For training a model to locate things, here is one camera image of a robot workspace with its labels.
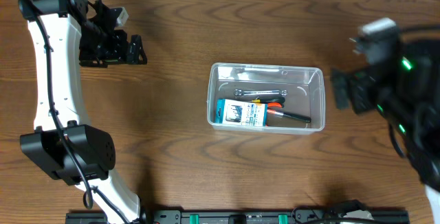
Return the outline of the clear plastic container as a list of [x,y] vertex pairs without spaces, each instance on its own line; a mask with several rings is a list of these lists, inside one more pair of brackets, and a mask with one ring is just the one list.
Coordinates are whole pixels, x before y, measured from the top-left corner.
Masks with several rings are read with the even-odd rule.
[[[287,90],[286,96],[235,96],[234,90]],[[266,126],[233,126],[215,122],[217,100],[251,102],[257,98],[284,97],[283,108],[267,108],[311,118],[304,123],[267,114]],[[326,115],[323,72],[316,67],[215,63],[210,71],[207,97],[207,121],[215,129],[309,135],[322,131]]]

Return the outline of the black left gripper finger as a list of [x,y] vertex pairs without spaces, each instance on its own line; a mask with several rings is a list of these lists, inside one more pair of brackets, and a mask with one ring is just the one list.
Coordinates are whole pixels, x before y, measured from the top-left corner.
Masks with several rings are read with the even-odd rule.
[[142,37],[138,34],[131,36],[130,49],[141,49],[142,48]]
[[130,51],[126,56],[128,64],[147,64],[147,57],[143,48]]

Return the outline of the black yellow screwdriver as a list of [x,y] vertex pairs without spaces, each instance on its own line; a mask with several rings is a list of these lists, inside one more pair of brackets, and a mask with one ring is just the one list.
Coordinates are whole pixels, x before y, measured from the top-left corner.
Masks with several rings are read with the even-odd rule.
[[284,104],[285,103],[285,98],[284,97],[257,98],[257,99],[251,100],[251,102],[253,102],[253,103],[262,103],[262,104],[269,104],[271,102],[276,102],[276,103],[279,103],[279,104]]

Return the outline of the red handled pliers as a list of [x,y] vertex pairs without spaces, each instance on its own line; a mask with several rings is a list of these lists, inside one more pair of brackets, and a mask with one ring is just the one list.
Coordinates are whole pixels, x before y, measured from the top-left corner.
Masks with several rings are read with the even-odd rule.
[[268,108],[283,108],[284,105],[279,102],[269,102],[267,103]]

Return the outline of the silver wrench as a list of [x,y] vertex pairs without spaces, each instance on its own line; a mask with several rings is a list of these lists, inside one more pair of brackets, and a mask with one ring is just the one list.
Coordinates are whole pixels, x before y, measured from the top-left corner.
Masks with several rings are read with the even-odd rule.
[[286,96],[287,90],[259,90],[259,91],[245,91],[242,89],[234,90],[235,96]]

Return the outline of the small claw hammer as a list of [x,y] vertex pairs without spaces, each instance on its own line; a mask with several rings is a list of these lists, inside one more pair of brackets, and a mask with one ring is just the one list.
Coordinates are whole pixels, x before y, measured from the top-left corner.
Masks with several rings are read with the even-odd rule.
[[267,113],[271,114],[271,115],[277,115],[279,117],[287,117],[293,120],[297,120],[300,122],[304,122],[304,123],[310,123],[311,122],[311,118],[304,116],[304,115],[299,115],[299,114],[295,114],[295,113],[288,113],[288,112],[282,112],[282,111],[277,111],[277,110],[273,110],[273,109],[268,109]]

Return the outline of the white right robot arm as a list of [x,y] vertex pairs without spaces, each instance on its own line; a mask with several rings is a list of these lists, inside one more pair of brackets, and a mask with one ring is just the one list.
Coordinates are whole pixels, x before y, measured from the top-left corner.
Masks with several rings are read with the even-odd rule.
[[395,151],[419,175],[438,223],[439,39],[404,42],[402,32],[389,29],[352,41],[368,65],[352,72],[333,69],[335,105],[357,115],[377,111],[386,120]]

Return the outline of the blue white box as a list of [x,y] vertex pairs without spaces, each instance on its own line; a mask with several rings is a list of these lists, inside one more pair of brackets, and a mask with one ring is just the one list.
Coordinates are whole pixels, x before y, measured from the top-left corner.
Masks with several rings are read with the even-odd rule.
[[214,114],[214,120],[219,124],[264,127],[267,119],[267,105],[219,99]]

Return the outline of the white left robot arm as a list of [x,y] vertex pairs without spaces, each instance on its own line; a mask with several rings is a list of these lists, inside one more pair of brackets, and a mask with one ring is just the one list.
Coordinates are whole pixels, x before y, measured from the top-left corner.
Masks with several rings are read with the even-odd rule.
[[139,196],[116,170],[116,150],[91,125],[81,85],[82,67],[144,65],[139,35],[128,35],[124,8],[102,0],[19,0],[36,54],[38,102],[22,152],[54,180],[83,191],[86,208],[98,205],[96,223],[150,223]]

